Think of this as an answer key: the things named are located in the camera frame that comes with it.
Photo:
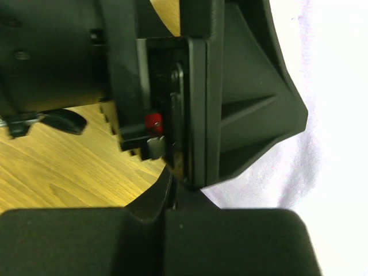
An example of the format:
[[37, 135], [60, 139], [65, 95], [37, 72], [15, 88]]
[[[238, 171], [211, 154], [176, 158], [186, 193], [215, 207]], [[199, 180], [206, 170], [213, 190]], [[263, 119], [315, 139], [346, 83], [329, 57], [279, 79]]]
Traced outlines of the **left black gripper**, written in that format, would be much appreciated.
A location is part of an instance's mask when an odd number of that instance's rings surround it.
[[191, 189], [205, 185], [207, 4], [180, 1], [173, 36], [150, 1], [101, 1], [109, 98], [120, 148], [163, 159]]

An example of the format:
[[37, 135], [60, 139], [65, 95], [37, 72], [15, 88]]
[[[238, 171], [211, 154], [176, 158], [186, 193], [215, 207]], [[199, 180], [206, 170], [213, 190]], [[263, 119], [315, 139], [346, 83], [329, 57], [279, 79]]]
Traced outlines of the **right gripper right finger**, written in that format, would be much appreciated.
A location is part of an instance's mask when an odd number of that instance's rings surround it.
[[287, 209], [220, 209], [167, 182], [166, 275], [320, 275], [305, 223]]

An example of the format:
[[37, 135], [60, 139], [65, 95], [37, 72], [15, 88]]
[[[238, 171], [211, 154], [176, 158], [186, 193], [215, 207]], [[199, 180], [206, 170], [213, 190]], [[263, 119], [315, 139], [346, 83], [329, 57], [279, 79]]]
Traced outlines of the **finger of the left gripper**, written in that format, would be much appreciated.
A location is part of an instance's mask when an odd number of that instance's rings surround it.
[[282, 55], [269, 1], [181, 1], [185, 183], [232, 179], [305, 130], [308, 111]]

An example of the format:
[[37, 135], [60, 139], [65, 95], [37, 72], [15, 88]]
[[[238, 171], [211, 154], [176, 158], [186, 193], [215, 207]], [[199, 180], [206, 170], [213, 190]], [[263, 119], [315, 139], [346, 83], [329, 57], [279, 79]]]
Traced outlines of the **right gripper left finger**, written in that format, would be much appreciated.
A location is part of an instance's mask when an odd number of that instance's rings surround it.
[[13, 209], [1, 215], [2, 275], [161, 275], [163, 170], [125, 207]]

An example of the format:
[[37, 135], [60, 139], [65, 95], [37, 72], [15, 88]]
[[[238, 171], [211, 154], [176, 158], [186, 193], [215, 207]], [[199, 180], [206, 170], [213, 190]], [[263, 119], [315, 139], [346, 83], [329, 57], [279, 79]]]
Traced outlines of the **purple t shirt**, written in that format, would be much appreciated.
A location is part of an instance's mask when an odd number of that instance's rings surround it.
[[270, 5], [306, 130], [204, 194], [221, 208], [291, 209], [323, 275], [366, 275], [367, 2]]

